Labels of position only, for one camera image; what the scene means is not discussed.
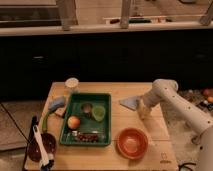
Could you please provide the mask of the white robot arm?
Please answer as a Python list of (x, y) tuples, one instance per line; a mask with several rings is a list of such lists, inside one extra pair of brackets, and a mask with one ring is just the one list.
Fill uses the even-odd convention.
[(160, 101), (169, 103), (200, 137), (200, 152), (195, 171), (213, 171), (213, 118), (182, 98), (177, 90), (178, 84), (175, 80), (155, 80), (152, 88), (138, 100), (137, 112), (144, 119)]

